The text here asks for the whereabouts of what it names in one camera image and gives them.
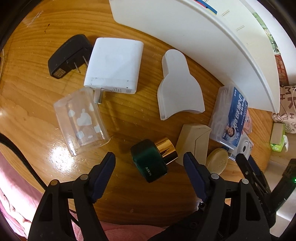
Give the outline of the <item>round gold compact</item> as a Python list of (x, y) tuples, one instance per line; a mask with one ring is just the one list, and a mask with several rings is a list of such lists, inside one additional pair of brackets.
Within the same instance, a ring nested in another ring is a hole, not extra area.
[(206, 167), (210, 173), (220, 175), (228, 163), (228, 152), (223, 148), (213, 150), (206, 160)]

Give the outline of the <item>beige envelope-shaped case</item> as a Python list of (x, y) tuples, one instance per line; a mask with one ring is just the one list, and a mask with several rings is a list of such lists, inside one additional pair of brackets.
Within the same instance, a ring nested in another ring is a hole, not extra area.
[(191, 152), (199, 164), (205, 165), (210, 132), (211, 128), (206, 125), (184, 124), (176, 144), (178, 153), (176, 163), (183, 166), (184, 154)]

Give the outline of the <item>green gold perfume bottle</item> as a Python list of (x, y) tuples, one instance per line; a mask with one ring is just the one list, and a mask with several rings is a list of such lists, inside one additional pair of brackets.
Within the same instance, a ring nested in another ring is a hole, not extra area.
[(178, 153), (167, 138), (157, 142), (145, 139), (130, 148), (133, 162), (149, 183), (156, 181), (168, 172), (167, 165), (178, 158)]

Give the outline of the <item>blue floss pick box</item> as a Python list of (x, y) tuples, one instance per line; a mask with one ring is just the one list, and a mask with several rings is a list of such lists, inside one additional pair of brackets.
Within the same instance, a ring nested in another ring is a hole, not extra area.
[(210, 139), (229, 149), (236, 149), (242, 135), (248, 109), (248, 101), (232, 84), (218, 90), (214, 110), (210, 119)]

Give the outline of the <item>white plastic scoop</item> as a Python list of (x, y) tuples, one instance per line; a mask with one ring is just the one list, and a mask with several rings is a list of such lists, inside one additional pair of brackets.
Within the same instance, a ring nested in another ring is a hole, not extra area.
[(184, 54), (169, 49), (162, 58), (163, 80), (158, 87), (159, 115), (165, 121), (179, 112), (203, 113), (204, 99)]

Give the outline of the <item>white power adapter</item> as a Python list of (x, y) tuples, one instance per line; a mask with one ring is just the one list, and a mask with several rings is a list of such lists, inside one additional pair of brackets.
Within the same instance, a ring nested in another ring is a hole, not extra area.
[(94, 102), (104, 92), (135, 94), (144, 43), (123, 38), (97, 38), (88, 62), (84, 86), (94, 90)]

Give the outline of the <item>black plug charger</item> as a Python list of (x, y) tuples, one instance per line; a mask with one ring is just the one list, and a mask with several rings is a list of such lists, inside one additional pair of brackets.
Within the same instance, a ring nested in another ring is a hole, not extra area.
[(84, 34), (72, 36), (49, 58), (49, 74), (60, 79), (75, 69), (80, 73), (79, 67), (88, 65), (92, 50), (93, 45)]

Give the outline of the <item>pink correction tape dispenser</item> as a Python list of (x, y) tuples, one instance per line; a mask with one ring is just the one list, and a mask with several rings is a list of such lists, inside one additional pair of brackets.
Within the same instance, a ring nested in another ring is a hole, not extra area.
[(245, 122), (243, 126), (243, 130), (246, 134), (252, 133), (252, 119), (249, 113), (249, 110), (246, 112)]

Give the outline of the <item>multicolour puzzle cube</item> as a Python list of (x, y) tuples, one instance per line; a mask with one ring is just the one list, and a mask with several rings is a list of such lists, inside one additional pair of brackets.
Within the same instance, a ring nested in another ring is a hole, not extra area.
[(200, 4), (201, 6), (203, 6), (205, 9), (209, 10), (214, 15), (217, 15), (217, 10), (215, 10), (213, 7), (211, 7), (205, 1), (203, 1), (203, 0), (195, 0), (195, 2), (197, 2), (198, 4)]

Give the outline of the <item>green tissue pack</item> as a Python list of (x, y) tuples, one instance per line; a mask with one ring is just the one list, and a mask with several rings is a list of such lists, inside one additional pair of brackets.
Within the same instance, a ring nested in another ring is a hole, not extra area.
[(288, 138), (285, 134), (284, 123), (273, 123), (270, 136), (270, 147), (274, 152), (288, 151)]

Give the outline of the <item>beige printed tote bag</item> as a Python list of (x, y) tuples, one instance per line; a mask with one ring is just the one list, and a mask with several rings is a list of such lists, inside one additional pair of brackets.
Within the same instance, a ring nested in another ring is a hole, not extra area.
[(280, 87), (280, 112), (272, 114), (275, 123), (284, 123), (285, 132), (295, 134), (295, 85)]

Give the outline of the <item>brown cartoon cardboard sheet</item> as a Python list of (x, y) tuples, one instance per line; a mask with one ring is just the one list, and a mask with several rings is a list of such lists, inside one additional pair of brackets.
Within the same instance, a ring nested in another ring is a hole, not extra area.
[(288, 76), (287, 76), (287, 71), (285, 69), (285, 64), (283, 62), (283, 59), (280, 54), (275, 54), (274, 57), (276, 60), (280, 86), (288, 86), (289, 85)]

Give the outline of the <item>white plastic storage bin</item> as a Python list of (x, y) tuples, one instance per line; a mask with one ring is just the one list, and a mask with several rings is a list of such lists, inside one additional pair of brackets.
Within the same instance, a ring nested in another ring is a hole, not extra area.
[(219, 1), (214, 15), (196, 1), (110, 1), (114, 20), (183, 52), (249, 107), (278, 112), (280, 83), (269, 38), (240, 1)]

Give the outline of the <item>green leaf poster sheet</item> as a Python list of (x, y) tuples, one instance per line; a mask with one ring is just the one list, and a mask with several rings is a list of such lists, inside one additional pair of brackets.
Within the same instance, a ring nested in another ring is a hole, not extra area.
[(272, 49), (273, 49), (273, 52), (275, 55), (280, 55), (280, 51), (278, 49), (278, 46), (272, 36), (272, 34), (270, 33), (268, 27), (266, 26), (266, 24), (264, 23), (264, 21), (262, 20), (262, 18), (260, 18), (260, 16), (254, 12), (252, 13), (253, 16), (256, 18), (256, 20), (259, 22), (259, 24), (261, 25), (261, 27), (263, 28), (264, 32), (266, 33), (270, 43), (271, 43), (271, 46), (272, 46)]

